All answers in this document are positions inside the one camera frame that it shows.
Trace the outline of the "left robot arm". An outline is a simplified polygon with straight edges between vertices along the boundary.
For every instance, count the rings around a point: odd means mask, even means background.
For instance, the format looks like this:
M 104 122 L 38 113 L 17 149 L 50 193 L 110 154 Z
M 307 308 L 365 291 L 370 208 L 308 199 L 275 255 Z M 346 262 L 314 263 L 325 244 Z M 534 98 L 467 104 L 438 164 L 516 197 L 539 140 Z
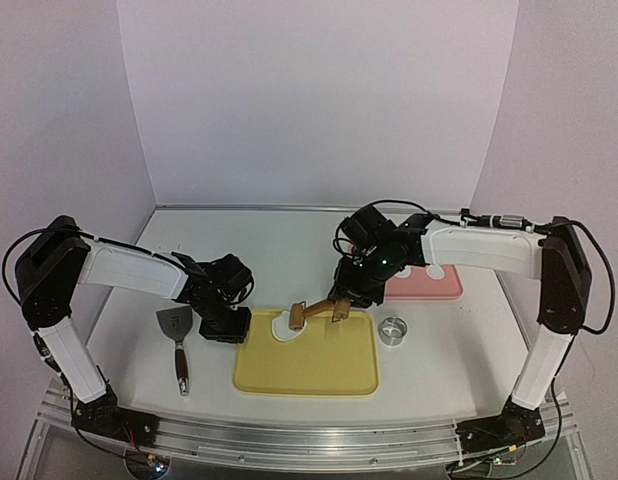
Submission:
M 252 271 L 233 255 L 200 262 L 180 252 L 157 252 L 81 229 L 68 215 L 17 238 L 3 259 L 20 254 L 13 281 L 4 283 L 21 310 L 43 362 L 68 390 L 70 423 L 91 434 L 133 447 L 155 443 L 160 419 L 122 405 L 78 332 L 72 301 L 77 288 L 110 293 L 100 318 L 127 314 L 123 324 L 144 320 L 152 306 L 168 326 L 197 317 L 210 341 L 245 341 L 252 313 L 244 306 L 255 286 Z

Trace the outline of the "yellow plastic tray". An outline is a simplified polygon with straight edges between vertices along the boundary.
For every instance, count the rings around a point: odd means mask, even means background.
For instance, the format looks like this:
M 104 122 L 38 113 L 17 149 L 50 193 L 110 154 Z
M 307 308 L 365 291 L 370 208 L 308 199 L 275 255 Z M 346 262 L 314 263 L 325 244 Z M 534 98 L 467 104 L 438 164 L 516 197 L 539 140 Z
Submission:
M 236 351 L 233 385 L 242 393 L 296 397 L 364 397 L 380 381 L 372 319 L 353 312 L 340 322 L 328 313 L 303 330 L 278 338 L 282 310 L 255 310 L 246 340 Z

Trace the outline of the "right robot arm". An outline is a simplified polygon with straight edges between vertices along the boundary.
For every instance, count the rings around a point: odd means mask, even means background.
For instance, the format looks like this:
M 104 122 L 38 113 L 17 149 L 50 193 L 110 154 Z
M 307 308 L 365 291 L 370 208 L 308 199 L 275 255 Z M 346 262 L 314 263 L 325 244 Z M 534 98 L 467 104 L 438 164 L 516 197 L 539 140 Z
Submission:
M 460 422 L 465 453 L 520 447 L 545 434 L 539 407 L 555 387 L 570 346 L 583 328 L 592 272 L 565 217 L 536 225 L 507 215 L 447 220 L 418 210 L 395 223 L 372 202 L 338 225 L 347 240 L 328 293 L 354 308 L 381 305 L 385 285 L 406 267 L 464 266 L 518 274 L 540 283 L 539 331 L 501 412 Z

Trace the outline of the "wooden double-ended rolling pin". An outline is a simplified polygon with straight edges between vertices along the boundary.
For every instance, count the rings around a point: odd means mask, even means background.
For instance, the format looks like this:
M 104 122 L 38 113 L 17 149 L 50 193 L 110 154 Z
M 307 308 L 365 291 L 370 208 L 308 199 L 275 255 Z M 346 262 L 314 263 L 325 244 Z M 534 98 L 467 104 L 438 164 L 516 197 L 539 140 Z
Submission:
M 326 312 L 332 314 L 332 322 L 342 321 L 349 317 L 350 308 L 351 301 L 347 298 L 325 299 L 309 306 L 306 306 L 304 302 L 294 303 L 290 309 L 288 327 L 292 331 L 300 331 L 309 318 Z

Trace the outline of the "white dough lump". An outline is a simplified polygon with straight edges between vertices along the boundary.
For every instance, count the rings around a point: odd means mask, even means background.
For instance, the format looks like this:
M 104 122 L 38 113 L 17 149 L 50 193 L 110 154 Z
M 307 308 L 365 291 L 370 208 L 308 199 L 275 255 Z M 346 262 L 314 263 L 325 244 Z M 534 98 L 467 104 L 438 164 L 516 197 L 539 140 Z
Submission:
M 290 312 L 282 311 L 276 318 L 271 321 L 271 333 L 275 340 L 281 343 L 287 343 L 299 337 L 307 327 L 305 323 L 299 329 L 292 329 L 289 326 Z

